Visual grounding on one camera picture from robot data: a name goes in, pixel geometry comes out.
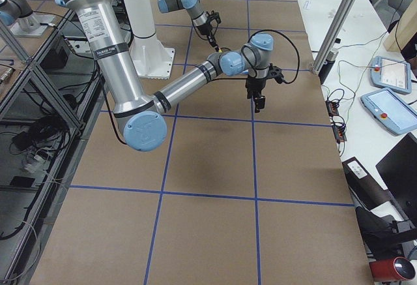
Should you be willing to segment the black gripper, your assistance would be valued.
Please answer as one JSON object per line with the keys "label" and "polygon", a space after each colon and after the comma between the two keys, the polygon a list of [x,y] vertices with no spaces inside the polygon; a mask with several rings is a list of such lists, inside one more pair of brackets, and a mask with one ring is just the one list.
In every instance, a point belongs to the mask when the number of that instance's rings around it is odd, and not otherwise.
{"label": "black gripper", "polygon": [[265,86],[265,78],[254,78],[251,76],[246,78],[245,88],[247,91],[247,99],[253,99],[255,104],[255,113],[259,113],[265,108],[266,97],[262,95],[262,90]]}
{"label": "black gripper", "polygon": [[215,39],[215,31],[213,30],[213,26],[211,24],[212,20],[210,19],[199,19],[197,20],[197,29],[199,30],[201,35],[207,37],[207,40],[210,42],[210,45],[215,49],[216,52],[220,51],[220,47]]}

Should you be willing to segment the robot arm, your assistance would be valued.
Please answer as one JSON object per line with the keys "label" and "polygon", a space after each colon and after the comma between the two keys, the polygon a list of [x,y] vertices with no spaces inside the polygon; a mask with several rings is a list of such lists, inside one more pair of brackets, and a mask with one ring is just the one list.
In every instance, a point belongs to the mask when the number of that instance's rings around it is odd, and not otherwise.
{"label": "robot arm", "polygon": [[206,40],[216,52],[221,52],[215,34],[221,18],[218,12],[207,11],[200,0],[158,0],[158,8],[162,14],[178,10],[186,10],[197,34]]}
{"label": "robot arm", "polygon": [[141,77],[167,78],[175,51],[158,40],[150,0],[123,0],[132,30],[127,43],[112,7],[114,0],[55,0],[73,10],[89,42],[115,102],[113,114],[124,141],[132,149],[151,151],[167,135],[163,114],[220,74],[247,72],[248,96],[262,103],[261,91],[270,76],[274,39],[256,33],[239,50],[216,50],[201,64],[148,95]]}

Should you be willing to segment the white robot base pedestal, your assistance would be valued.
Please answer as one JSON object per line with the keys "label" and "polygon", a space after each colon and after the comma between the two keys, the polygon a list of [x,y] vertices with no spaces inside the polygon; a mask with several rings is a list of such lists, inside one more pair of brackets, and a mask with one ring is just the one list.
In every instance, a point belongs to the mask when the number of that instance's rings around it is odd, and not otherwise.
{"label": "white robot base pedestal", "polygon": [[141,78],[168,79],[175,56],[159,41],[150,0],[123,0],[133,34],[130,56]]}

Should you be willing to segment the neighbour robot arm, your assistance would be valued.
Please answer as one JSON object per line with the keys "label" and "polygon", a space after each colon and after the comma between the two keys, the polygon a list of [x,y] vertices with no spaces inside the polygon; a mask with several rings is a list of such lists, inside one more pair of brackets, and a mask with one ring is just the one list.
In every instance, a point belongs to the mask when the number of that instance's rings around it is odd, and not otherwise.
{"label": "neighbour robot arm", "polygon": [[37,14],[27,0],[1,0],[1,22],[17,37],[41,37],[48,27],[55,27],[54,19]]}

